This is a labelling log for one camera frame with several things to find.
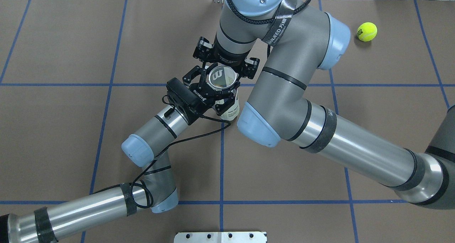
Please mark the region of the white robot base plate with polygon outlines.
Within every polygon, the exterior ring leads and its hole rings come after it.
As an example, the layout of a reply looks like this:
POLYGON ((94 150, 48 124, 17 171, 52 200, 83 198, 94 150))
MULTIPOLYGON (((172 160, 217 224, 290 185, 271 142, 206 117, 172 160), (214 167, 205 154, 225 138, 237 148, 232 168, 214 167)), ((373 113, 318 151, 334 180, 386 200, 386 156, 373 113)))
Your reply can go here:
POLYGON ((266 232, 184 232, 177 233, 174 243, 267 243, 266 232))

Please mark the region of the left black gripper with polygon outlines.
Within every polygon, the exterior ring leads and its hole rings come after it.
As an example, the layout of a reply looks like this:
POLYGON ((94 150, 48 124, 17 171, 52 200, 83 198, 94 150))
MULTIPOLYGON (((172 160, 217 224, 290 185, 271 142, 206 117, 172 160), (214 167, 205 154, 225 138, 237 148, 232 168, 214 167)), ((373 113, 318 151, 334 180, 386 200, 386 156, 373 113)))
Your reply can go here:
POLYGON ((167 90, 174 91, 183 97, 184 101, 189 104, 190 110, 206 112, 213 107, 218 116, 237 116, 237 90, 233 89, 228 98, 220 99, 220 96, 216 95, 216 91, 206 83, 206 77, 207 69, 195 66, 182 77, 183 83, 177 78, 169 80, 167 90), (191 84, 197 76, 200 76, 199 81, 191 84))

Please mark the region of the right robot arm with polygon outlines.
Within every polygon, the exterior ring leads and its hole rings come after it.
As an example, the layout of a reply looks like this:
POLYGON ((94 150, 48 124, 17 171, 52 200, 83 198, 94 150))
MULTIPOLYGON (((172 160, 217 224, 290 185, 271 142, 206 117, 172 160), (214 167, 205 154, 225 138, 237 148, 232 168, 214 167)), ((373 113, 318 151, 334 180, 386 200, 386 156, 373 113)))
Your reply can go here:
POLYGON ((272 47, 237 121, 239 131, 268 147, 281 139, 318 153, 427 209, 454 208, 454 107, 424 153, 397 146, 303 98, 315 70, 345 53, 348 26, 311 0, 225 0, 215 60, 240 65, 260 39, 272 47))

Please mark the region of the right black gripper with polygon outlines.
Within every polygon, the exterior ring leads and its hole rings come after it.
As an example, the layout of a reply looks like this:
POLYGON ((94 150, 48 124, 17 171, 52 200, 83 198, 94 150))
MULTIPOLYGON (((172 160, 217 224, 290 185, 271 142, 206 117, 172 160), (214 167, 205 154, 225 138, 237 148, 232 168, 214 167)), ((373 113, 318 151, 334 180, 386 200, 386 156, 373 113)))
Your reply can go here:
POLYGON ((230 67, 239 66, 238 75, 242 78, 254 79, 260 64, 259 58, 247 58, 251 50, 235 54, 224 50, 221 46, 213 46, 201 36, 197 42, 192 57, 201 62, 216 62, 230 67))

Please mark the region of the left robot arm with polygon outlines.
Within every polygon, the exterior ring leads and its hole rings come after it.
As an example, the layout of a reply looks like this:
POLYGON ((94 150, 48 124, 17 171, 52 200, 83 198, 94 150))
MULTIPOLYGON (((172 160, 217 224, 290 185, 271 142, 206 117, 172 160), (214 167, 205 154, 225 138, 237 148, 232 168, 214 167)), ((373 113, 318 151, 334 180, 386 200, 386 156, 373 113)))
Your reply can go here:
POLYGON ((189 125, 213 109, 221 116, 236 102, 241 73, 214 63, 195 66, 180 81, 166 83, 166 106, 121 145, 142 168, 131 183, 107 187, 89 196, 28 215, 1 216, 2 243, 57 243, 88 228, 136 214, 141 209, 166 212, 178 204, 168 149, 189 125))

